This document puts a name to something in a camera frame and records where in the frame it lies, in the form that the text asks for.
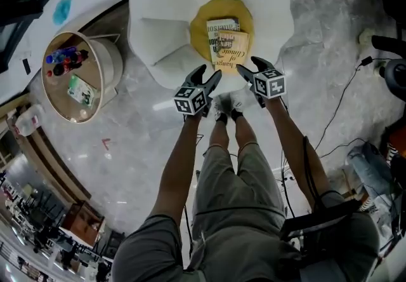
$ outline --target bottle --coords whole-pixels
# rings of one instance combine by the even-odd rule
[[[68,57],[65,58],[63,61],[64,64],[70,64],[71,69],[76,69],[74,67],[75,64],[82,63],[84,60],[88,59],[89,52],[85,50],[75,51],[71,53]]]
[[[48,55],[45,58],[45,61],[48,64],[62,63],[66,57],[69,57],[70,54],[75,53],[76,51],[77,51],[76,46],[62,48],[60,50],[53,51],[51,55]]]
[[[53,74],[54,76],[62,76],[68,72],[70,72],[73,69],[78,69],[82,66],[82,63],[76,63],[76,64],[72,64],[72,63],[59,63],[56,64],[55,67],[53,68]]]
[[[58,80],[58,77],[55,76],[53,74],[53,72],[49,70],[46,73],[46,82],[48,82],[49,84],[51,84],[53,86],[56,86],[56,85],[58,85],[59,80]]]
[[[44,109],[41,105],[32,105],[27,111],[23,112],[15,122],[17,134],[27,137],[31,135],[44,119]]]

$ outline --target leg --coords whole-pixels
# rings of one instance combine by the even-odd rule
[[[248,143],[257,143],[255,133],[244,116],[235,120],[235,138],[240,149]]]
[[[229,142],[226,124],[222,121],[217,121],[210,135],[209,146],[220,145],[224,150],[227,150]]]
[[[284,215],[284,204],[271,168],[256,140],[254,131],[242,115],[239,94],[232,95],[231,117],[235,121],[235,138],[239,145],[239,176],[254,193],[257,203]]]

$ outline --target table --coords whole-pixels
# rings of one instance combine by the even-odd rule
[[[47,72],[52,71],[55,65],[47,64],[45,58],[59,48],[70,46],[76,46],[77,50],[86,50],[89,53],[88,58],[79,69],[56,77],[58,84],[55,85],[47,76]],[[73,74],[98,91],[92,108],[80,104],[68,95],[69,81]],[[86,37],[80,32],[62,32],[52,39],[44,54],[42,78],[46,96],[54,110],[73,123],[92,120],[117,95],[115,87],[121,76],[122,58],[119,50],[104,36]]]
[[[80,245],[92,248],[103,222],[104,218],[97,215],[87,203],[74,204],[59,229]]]

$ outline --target wrist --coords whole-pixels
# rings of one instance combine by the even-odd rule
[[[279,108],[281,105],[282,105],[282,103],[280,102],[280,97],[272,98],[272,99],[265,99],[265,107],[269,111],[273,111],[276,108]]]
[[[202,119],[202,116],[201,115],[194,115],[194,116],[191,116],[191,115],[188,115],[188,116],[186,116],[186,120],[185,120],[185,124],[192,124],[192,125],[199,125],[199,123],[200,123],[200,120]]]

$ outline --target blue bottle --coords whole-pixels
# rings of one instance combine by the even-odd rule
[[[66,57],[69,57],[70,54],[75,53],[77,51],[76,46],[71,46],[67,48],[62,48],[60,50],[53,51],[51,55],[48,55],[45,58],[45,61],[48,64],[52,63],[62,63]]]

